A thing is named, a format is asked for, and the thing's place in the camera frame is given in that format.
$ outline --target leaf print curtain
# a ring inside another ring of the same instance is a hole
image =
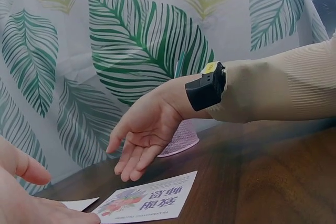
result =
[[[0,0],[0,28],[0,133],[52,183],[118,158],[111,130],[182,53],[187,75],[328,39],[311,0]]]

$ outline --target card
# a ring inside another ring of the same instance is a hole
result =
[[[90,206],[92,203],[97,201],[98,198],[94,199],[84,199],[84,200],[74,200],[74,201],[61,201],[64,205],[67,206],[67,208],[77,211],[83,211],[88,206]]]
[[[101,224],[177,218],[197,171],[115,191],[93,212]]]

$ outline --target hand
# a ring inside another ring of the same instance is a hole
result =
[[[29,195],[13,175],[45,185],[50,174],[36,160],[0,136],[0,223],[99,224],[95,214],[68,209],[64,204]]]
[[[199,75],[170,80],[138,99],[125,113],[110,135],[107,152],[114,152],[125,138],[119,162],[114,168],[126,182],[138,180],[168,143],[182,120],[206,118],[195,112],[187,98],[185,84]]]

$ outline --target wooden table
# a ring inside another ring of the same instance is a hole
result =
[[[151,223],[336,223],[336,121],[223,124],[192,149],[158,158],[136,183],[113,173],[116,160],[91,166],[39,193],[55,200],[115,190],[198,170],[177,219]]]

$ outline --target beige sleeve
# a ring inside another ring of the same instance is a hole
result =
[[[336,115],[336,38],[259,60],[225,62],[218,121],[313,120]]]

